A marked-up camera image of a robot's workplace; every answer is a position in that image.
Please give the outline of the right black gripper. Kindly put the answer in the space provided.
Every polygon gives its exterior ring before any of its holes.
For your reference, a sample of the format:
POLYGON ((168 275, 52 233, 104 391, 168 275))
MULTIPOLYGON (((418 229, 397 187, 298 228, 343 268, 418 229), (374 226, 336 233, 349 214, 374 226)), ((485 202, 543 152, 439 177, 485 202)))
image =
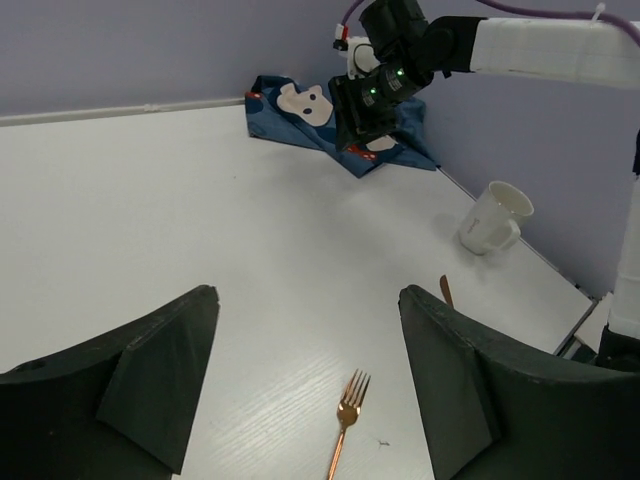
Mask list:
POLYGON ((342 75, 329 81, 339 151, 392 132, 396 106, 430 84, 430 73, 410 54, 428 27, 416 1, 375 1, 359 21, 378 65, 357 78, 342 75))

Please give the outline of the blue cartoon placemat cloth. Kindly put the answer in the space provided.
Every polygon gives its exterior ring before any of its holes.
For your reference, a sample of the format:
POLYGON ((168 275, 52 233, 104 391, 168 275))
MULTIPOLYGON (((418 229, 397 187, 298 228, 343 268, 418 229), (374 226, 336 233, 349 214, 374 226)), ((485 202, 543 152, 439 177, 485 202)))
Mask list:
POLYGON ((384 164, 438 168, 427 150, 426 105, 415 98, 396 108, 399 124, 393 133, 345 151, 336 149, 334 109, 320 84, 305 87, 288 77, 261 75, 246 92, 244 105, 250 136, 322 151, 357 178, 384 164))

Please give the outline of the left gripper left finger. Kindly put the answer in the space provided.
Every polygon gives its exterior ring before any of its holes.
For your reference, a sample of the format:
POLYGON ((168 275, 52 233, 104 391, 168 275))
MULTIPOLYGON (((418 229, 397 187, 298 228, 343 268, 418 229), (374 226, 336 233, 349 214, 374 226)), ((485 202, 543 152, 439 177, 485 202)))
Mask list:
POLYGON ((4 479, 181 473, 219 296, 201 285, 154 312, 1 376, 4 479))

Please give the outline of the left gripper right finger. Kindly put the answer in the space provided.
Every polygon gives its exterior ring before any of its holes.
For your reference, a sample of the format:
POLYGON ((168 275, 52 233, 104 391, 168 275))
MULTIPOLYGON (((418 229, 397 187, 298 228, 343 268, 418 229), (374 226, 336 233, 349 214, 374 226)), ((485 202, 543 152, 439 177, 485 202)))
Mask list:
POLYGON ((635 479, 639 344, 605 332, 593 363, 521 343, 419 286, 402 330, 438 479, 635 479))

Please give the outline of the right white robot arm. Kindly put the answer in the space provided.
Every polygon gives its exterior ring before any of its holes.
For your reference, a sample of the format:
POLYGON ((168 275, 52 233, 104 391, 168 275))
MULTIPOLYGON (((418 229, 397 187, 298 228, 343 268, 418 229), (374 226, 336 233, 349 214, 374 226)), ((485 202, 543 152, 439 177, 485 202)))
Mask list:
MULTIPOLYGON (((336 148, 366 144, 396 128, 395 107, 427 87, 436 72, 531 77, 639 90, 639 22, 605 13, 540 11, 478 1, 519 15, 510 18, 444 16, 427 21, 417 1, 374 1, 359 22, 373 49, 366 70, 356 73, 362 39, 347 37, 345 16, 334 48, 348 59, 347 74, 329 90, 336 120, 336 148)), ((607 324, 596 364, 639 370, 639 131, 632 169, 634 186, 607 324)), ((502 266, 506 249, 520 239, 518 214, 508 202, 489 207, 489 191, 516 200, 520 193, 492 182, 458 231, 479 265, 502 266)))

